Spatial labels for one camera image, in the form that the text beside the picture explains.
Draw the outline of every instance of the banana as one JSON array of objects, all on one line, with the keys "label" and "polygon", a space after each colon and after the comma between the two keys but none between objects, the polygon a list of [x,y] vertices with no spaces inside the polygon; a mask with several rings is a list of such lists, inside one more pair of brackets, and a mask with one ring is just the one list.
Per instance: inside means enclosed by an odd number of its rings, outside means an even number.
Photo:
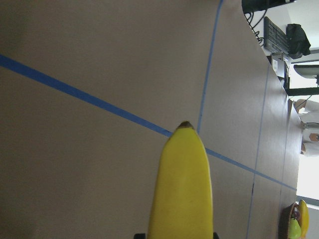
[{"label": "banana", "polygon": [[305,238],[309,227],[309,214],[307,204],[304,200],[299,201],[298,209],[301,215],[299,220],[301,227],[301,238]]},{"label": "banana", "polygon": [[148,239],[212,239],[213,208],[205,147],[184,121],[160,157]]}]

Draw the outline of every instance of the person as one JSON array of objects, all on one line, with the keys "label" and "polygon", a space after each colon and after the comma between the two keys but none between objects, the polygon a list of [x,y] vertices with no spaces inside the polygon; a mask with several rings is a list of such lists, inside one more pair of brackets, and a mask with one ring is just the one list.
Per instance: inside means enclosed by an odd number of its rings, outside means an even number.
[{"label": "person", "polygon": [[[299,114],[299,117],[304,123],[319,124],[319,103],[309,100],[297,100],[294,103],[297,113],[302,108],[305,108],[306,114]],[[303,141],[301,153],[307,157],[319,156],[319,128],[305,128],[303,131]]]}]

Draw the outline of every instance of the desk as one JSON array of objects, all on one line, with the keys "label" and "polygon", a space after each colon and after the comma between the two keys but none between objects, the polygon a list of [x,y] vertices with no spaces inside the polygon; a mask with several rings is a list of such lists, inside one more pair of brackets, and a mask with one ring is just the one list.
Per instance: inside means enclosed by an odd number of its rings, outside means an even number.
[{"label": "desk", "polygon": [[[270,8],[270,9],[268,9],[267,14],[266,14],[266,16],[269,17],[269,19],[276,26],[278,26],[284,33],[286,33],[287,25],[292,23],[287,7],[288,7],[287,5],[282,5],[279,7]],[[262,17],[263,13],[264,13],[264,11],[258,11],[258,12],[254,13],[254,20],[251,23],[252,26],[254,26],[256,22],[258,22],[258,20]],[[259,34],[260,37],[264,36],[263,20],[259,23],[259,25],[256,26],[255,31],[260,32],[260,34]],[[268,51],[264,47],[262,47],[262,49],[263,49],[266,56],[270,56],[272,54],[270,51]],[[311,56],[309,56],[309,57],[311,59],[316,58],[315,55],[313,55],[312,57]],[[290,57],[288,57],[288,60],[286,61],[286,63],[288,64],[290,71],[294,71],[294,69],[290,66],[290,63],[302,61],[301,59],[293,60]],[[301,96],[301,95],[307,96],[307,95],[318,95],[319,89],[318,88],[287,89],[286,92],[289,96]]]},{"label": "desk", "polygon": [[240,0],[0,11],[2,235],[146,232],[161,149],[189,120],[210,161],[214,230],[276,238],[302,129]]}]

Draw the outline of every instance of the blue tape line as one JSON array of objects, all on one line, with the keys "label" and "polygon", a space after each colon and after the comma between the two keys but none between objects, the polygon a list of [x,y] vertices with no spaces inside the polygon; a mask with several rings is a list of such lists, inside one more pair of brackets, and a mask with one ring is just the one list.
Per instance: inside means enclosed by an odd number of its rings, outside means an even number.
[{"label": "blue tape line", "polygon": [[249,171],[249,172],[255,173],[255,170],[254,170],[254,169],[252,169],[252,168],[250,168],[250,167],[247,167],[246,165],[241,164],[241,163],[239,163],[239,162],[237,162],[237,161],[235,161],[235,160],[232,160],[232,159],[230,159],[230,158],[228,158],[228,157],[226,157],[226,156],[224,156],[224,155],[221,155],[221,154],[219,154],[219,153],[216,153],[215,151],[213,151],[213,150],[211,150],[211,149],[209,149],[209,148],[206,148],[206,153],[209,154],[209,155],[212,155],[212,156],[214,156],[214,157],[216,157],[216,158],[219,158],[219,159],[221,159],[221,160],[223,160],[223,161],[225,161],[225,162],[228,162],[228,163],[230,163],[230,164],[233,164],[233,165],[235,165],[235,166],[237,166],[237,167],[240,167],[240,168],[242,168],[242,169],[245,169],[245,170],[247,170],[247,171]]},{"label": "blue tape line", "polygon": [[219,15],[220,15],[220,10],[221,10],[222,4],[223,4],[223,0],[220,0],[218,8],[217,8],[213,35],[212,35],[211,43],[210,43],[210,49],[209,49],[209,55],[208,55],[208,63],[207,63],[206,75],[205,75],[205,81],[204,81],[204,87],[203,87],[203,94],[202,94],[202,97],[201,97],[199,117],[198,117],[198,123],[197,123],[197,132],[198,133],[200,132],[200,127],[201,127],[201,121],[202,121],[203,110],[204,110],[204,105],[205,105],[206,89],[207,89],[208,78],[209,78],[209,73],[210,73],[211,61],[212,61],[212,57],[213,57],[216,30],[217,30],[218,19],[219,19]]},{"label": "blue tape line", "polygon": [[16,62],[14,60],[11,60],[5,56],[2,56],[0,55],[0,65],[9,69],[9,70],[12,70],[16,73],[19,73],[23,76],[26,76],[28,78],[31,78],[37,82],[40,82],[40,83],[43,83],[47,86],[50,86],[52,88],[55,88],[59,91],[62,91],[68,95],[71,95],[71,96],[74,96],[80,100],[83,100],[89,104],[92,104],[94,106],[97,106],[99,108],[102,108],[106,111],[109,111],[117,116],[120,116],[120,117],[123,117],[127,120],[130,120],[134,123],[137,123],[139,125],[142,125],[146,128],[149,128],[155,132],[158,132],[162,135],[165,135],[165,136],[171,136],[171,132],[154,124],[154,123],[151,123],[141,117],[138,117],[130,112],[127,112],[119,107],[116,107],[106,101],[103,101],[97,97],[94,97],[84,91],[81,91],[75,87],[72,87],[68,84],[65,84],[59,80],[56,80],[50,76],[47,76],[37,70],[34,70],[30,67],[27,67],[19,62]]},{"label": "blue tape line", "polygon": [[[253,187],[255,186],[255,179],[256,179],[256,174],[257,174],[257,162],[258,162],[258,157],[259,157],[259,146],[260,146],[260,138],[261,138],[261,129],[263,126],[263,118],[264,118],[264,109],[265,109],[265,102],[266,102],[266,93],[267,93],[267,85],[268,85],[268,74],[269,74],[269,64],[267,68],[267,76],[266,76],[266,83],[265,83],[265,91],[264,91],[264,98],[263,98],[263,106],[262,106],[262,111],[261,111],[261,119],[260,119],[260,125],[259,125],[259,135],[258,135],[258,143],[257,143],[257,153],[256,153],[256,161],[255,161],[255,173],[253,177]],[[253,199],[254,199],[254,188],[251,192],[250,196],[250,205],[249,205],[249,214],[248,214],[248,224],[247,224],[247,232],[246,232],[246,239],[248,238],[249,234],[249,229],[250,229],[250,221],[251,221],[251,213],[252,213],[252,208],[253,208]]]},{"label": "blue tape line", "polygon": [[[283,170],[282,170],[282,175],[281,175],[281,182],[283,182],[284,180],[284,172],[285,172],[285,163],[286,163],[286,153],[287,153],[287,139],[288,139],[288,130],[289,130],[289,125],[290,125],[290,113],[288,114],[289,117],[287,117],[287,129],[286,129],[286,138],[285,138],[285,153],[284,153],[284,165],[283,165]],[[280,187],[280,194],[279,194],[279,206],[281,208],[281,200],[282,200],[282,192],[283,192],[283,185],[281,185]],[[278,214],[277,216],[277,221],[279,222],[280,219],[280,214]]]},{"label": "blue tape line", "polygon": [[211,156],[214,156],[214,157],[216,157],[216,158],[219,158],[219,159],[221,159],[221,160],[223,160],[223,161],[225,161],[225,162],[227,162],[227,163],[230,163],[230,164],[235,165],[235,166],[237,166],[237,167],[239,167],[239,168],[245,169],[245,170],[247,170],[247,171],[249,171],[249,172],[251,172],[251,173],[257,174],[257,175],[259,175],[259,176],[261,176],[261,177],[263,177],[263,178],[266,178],[266,179],[268,179],[268,180],[270,180],[270,181],[273,181],[273,182],[275,182],[275,183],[278,183],[278,184],[280,184],[280,185],[283,185],[283,186],[285,186],[285,187],[287,187],[287,188],[290,188],[290,189],[293,189],[293,190],[296,191],[296,188],[291,187],[291,186],[289,186],[289,185],[287,185],[287,184],[285,184],[285,183],[282,183],[281,181],[279,181],[279,180],[277,180],[277,179],[274,179],[274,178],[272,178],[272,177],[269,177],[269,176],[267,176],[266,174],[263,174],[263,173],[261,173],[261,172],[255,170],[255,169],[253,169],[253,168],[250,168],[250,167],[248,167],[248,166],[246,166],[246,165],[244,165],[244,164],[242,164],[242,163],[239,163],[239,162],[237,162],[237,161],[235,161],[235,160],[233,160],[233,159],[230,159],[230,158],[228,158],[228,157],[226,157],[226,156],[224,156],[224,155],[222,155],[222,154],[220,154],[220,153],[217,153],[217,152],[215,152],[215,151],[213,151],[213,150],[211,150],[211,149],[209,149],[209,148],[205,148],[205,149],[206,149],[206,153],[209,154],[209,155],[211,155]]}]

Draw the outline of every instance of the chair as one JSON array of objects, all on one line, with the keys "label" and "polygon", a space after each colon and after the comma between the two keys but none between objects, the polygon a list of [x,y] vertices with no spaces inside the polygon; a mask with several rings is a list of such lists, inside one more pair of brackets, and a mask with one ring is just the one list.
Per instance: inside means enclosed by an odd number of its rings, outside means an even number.
[{"label": "chair", "polygon": [[[302,77],[316,79],[319,85],[319,65],[294,65],[295,71]],[[319,87],[286,89],[288,96],[319,95]]]}]

